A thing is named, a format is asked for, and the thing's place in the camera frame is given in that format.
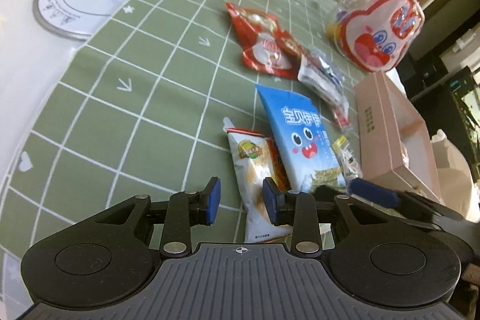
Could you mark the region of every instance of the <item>clear plastic wrapper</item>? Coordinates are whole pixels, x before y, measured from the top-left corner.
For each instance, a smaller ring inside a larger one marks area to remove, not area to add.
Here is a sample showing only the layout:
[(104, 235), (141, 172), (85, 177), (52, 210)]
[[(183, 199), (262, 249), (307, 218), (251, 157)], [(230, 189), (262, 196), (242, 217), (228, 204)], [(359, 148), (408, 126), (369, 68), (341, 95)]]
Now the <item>clear plastic wrapper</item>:
[(342, 0), (326, 34), (358, 67), (386, 72), (402, 60), (424, 20), (417, 0)]
[(362, 178), (362, 169), (357, 159), (353, 155), (349, 140), (345, 136), (340, 136), (337, 140), (335, 140), (332, 148), (337, 156), (338, 162), (340, 163), (343, 177), (348, 188), (349, 183), (352, 180), (356, 178)]
[(291, 234), (291, 226), (273, 226), (263, 203), (262, 183), (272, 177), (282, 191), (290, 189), (272, 138), (238, 128), (226, 129), (240, 196), (247, 210), (245, 243), (271, 241)]
[(343, 88), (344, 77), (327, 61), (325, 53), (312, 48), (306, 55), (302, 55), (298, 80), (327, 102), (343, 131), (350, 128), (349, 101)]

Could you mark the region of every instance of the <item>white heart print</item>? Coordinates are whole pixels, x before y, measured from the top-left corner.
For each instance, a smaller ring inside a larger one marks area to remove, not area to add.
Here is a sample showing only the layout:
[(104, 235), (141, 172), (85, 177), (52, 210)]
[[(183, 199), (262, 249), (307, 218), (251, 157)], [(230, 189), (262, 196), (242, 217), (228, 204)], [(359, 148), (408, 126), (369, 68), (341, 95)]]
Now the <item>white heart print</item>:
[(18, 169), (21, 172), (25, 172), (32, 168), (33, 168), (33, 164), (30, 160), (30, 156), (28, 156), (28, 153), (26, 151), (23, 151), (22, 154), (20, 155), (20, 164), (18, 165)]

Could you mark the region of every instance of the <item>white star print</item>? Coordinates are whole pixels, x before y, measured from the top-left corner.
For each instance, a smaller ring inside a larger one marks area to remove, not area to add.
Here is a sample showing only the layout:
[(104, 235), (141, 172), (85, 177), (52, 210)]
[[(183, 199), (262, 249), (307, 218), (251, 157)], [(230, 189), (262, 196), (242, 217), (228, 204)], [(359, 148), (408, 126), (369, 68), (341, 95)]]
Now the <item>white star print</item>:
[(131, 7), (130, 5), (127, 5), (126, 7), (123, 8), (123, 12), (125, 14), (133, 13), (135, 10), (135, 7)]

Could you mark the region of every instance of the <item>cartoon face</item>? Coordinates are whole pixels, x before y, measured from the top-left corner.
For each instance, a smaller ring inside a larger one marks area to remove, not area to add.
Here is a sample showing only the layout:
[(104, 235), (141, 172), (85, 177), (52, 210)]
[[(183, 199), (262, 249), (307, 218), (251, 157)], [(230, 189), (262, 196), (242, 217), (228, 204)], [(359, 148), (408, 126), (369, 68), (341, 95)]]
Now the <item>cartoon face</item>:
[(373, 67), (383, 67), (390, 61), (390, 53), (392, 53), (392, 51), (384, 52), (371, 33), (363, 33), (358, 36), (353, 48), (359, 58)]
[(401, 60), (422, 24), (415, 0), (377, 0), (343, 21), (341, 48), (369, 71), (388, 71)]
[(291, 139), (294, 145), (292, 149), (293, 153), (298, 153), (299, 148), (304, 144), (305, 140), (306, 145), (301, 149), (302, 154), (307, 159), (313, 158), (317, 154), (318, 148), (317, 145), (313, 143), (313, 140), (318, 140), (318, 137), (314, 136), (313, 133), (311, 133), (311, 130), (307, 127), (303, 128), (302, 135), (298, 134), (297, 132), (293, 132), (291, 134)]

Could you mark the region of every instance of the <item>plastic candy container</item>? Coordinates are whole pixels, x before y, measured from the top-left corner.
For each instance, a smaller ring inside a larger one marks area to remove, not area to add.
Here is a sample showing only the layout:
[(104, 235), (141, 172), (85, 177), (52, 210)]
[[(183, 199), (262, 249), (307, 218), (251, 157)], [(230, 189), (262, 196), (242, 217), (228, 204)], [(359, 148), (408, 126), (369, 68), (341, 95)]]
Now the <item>plastic candy container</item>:
[(417, 0), (343, 0), (326, 33), (360, 68), (389, 71), (420, 33), (424, 20)]

